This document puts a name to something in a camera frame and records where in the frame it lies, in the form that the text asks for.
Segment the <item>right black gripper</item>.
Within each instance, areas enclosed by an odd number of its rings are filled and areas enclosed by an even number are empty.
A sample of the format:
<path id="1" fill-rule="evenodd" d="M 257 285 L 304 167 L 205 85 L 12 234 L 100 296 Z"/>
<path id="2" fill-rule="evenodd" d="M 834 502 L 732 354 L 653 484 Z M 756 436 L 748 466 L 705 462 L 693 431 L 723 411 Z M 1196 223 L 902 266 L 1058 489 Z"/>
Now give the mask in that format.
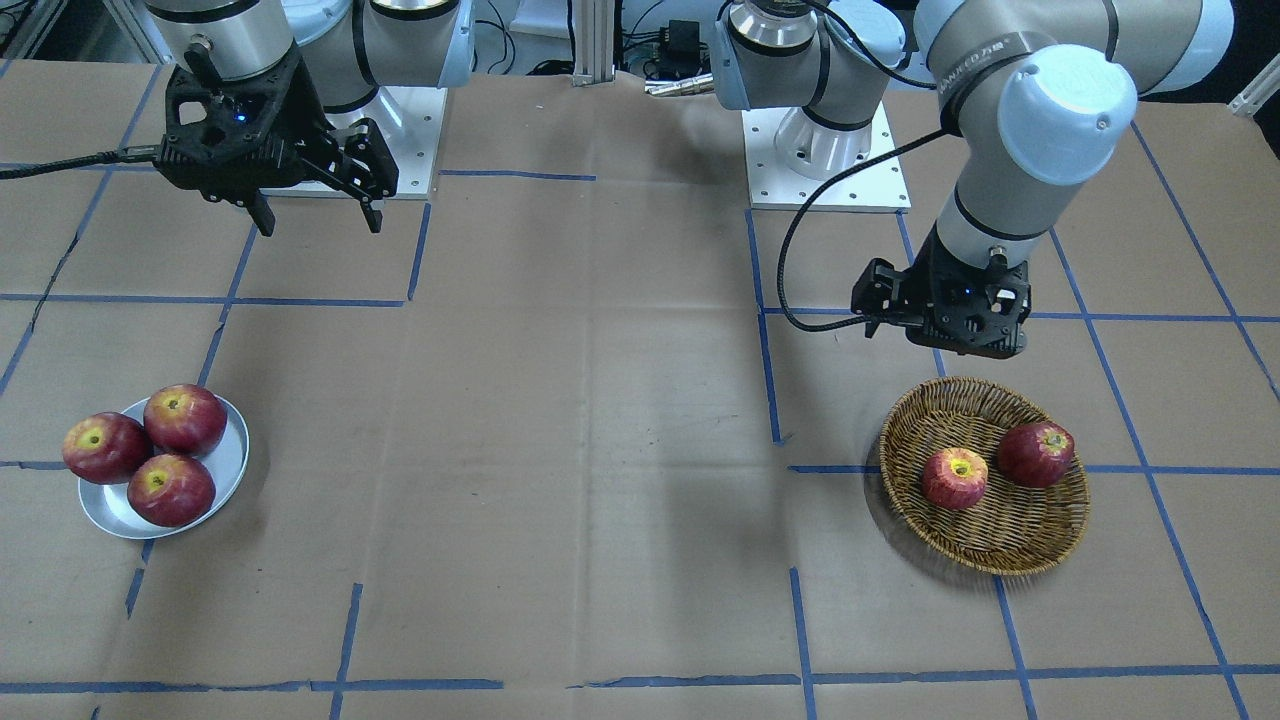
<path id="1" fill-rule="evenodd" d="M 212 63 L 212 45 L 195 41 L 165 87 L 165 131 L 155 168 L 175 187 L 207 199 L 243 201 L 259 233 L 276 218 L 264 188 L 320 182 L 355 199 L 367 228 L 383 228 L 385 201 L 397 195 L 399 168 L 371 118 L 333 129 L 297 44 L 271 67 L 228 79 Z"/>

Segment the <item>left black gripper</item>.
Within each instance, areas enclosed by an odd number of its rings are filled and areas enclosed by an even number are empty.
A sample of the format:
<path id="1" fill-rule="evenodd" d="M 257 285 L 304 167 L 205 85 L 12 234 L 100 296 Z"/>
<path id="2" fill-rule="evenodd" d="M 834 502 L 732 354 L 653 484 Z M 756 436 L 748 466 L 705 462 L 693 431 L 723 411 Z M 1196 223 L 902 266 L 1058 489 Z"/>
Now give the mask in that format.
<path id="1" fill-rule="evenodd" d="M 868 324 L 868 338 L 891 324 L 915 345 L 992 359 L 1025 350 L 1030 309 L 1029 263 L 1012 265 L 998 251 L 973 266 L 946 249 L 937 229 L 902 272 L 873 259 L 852 287 L 850 306 Z"/>

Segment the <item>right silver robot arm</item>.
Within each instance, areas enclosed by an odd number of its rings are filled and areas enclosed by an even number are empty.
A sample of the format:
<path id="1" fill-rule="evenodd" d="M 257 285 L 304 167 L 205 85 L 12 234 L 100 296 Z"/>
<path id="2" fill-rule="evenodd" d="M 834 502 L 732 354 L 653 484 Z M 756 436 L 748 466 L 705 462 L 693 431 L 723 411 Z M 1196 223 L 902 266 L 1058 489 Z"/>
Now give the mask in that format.
<path id="1" fill-rule="evenodd" d="M 468 81 L 470 1 L 147 1 L 175 67 L 152 152 L 173 186 L 244 209 L 261 234 L 266 193 L 317 183 L 353 199 L 371 232 L 401 186 L 376 108 L 390 87 Z"/>

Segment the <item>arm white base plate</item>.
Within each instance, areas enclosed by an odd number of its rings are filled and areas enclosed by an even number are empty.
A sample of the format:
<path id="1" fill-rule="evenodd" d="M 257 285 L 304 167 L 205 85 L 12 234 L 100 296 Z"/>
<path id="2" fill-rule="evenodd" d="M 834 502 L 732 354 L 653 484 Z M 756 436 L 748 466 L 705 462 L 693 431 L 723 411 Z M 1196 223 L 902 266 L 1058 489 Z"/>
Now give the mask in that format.
<path id="1" fill-rule="evenodd" d="M 820 183 L 841 170 L 896 149 L 881 104 L 868 126 L 836 131 L 818 126 L 800 108 L 740 113 L 750 208 L 813 211 L 895 213 L 913 206 L 900 160 L 892 159 L 815 196 Z"/>
<path id="2" fill-rule="evenodd" d="M 374 120 L 398 168 L 393 199 L 428 201 L 433 193 L 448 96 L 447 88 L 380 87 L 361 108 L 328 113 L 326 119 L 338 129 L 364 118 Z"/>

